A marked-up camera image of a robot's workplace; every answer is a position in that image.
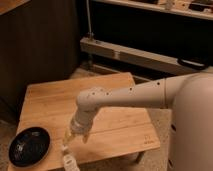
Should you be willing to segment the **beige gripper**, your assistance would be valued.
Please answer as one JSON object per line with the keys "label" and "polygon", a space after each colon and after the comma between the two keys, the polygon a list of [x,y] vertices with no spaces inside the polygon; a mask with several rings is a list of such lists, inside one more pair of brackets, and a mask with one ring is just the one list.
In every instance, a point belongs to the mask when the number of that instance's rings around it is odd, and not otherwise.
{"label": "beige gripper", "polygon": [[68,144],[73,138],[73,134],[78,134],[78,135],[83,135],[82,141],[83,143],[87,143],[89,139],[89,135],[87,134],[90,132],[92,128],[92,122],[85,122],[85,123],[80,123],[76,119],[72,119],[70,122],[70,131],[67,130],[65,132],[64,138],[63,138],[63,143]]}

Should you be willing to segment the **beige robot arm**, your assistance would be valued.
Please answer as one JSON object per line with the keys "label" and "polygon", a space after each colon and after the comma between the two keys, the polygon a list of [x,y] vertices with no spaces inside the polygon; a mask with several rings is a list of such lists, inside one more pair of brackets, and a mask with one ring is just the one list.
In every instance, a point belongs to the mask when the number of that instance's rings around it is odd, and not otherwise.
{"label": "beige robot arm", "polygon": [[64,144],[78,135],[87,141],[103,107],[171,109],[167,171],[213,171],[213,68],[112,91],[87,89],[76,104]]}

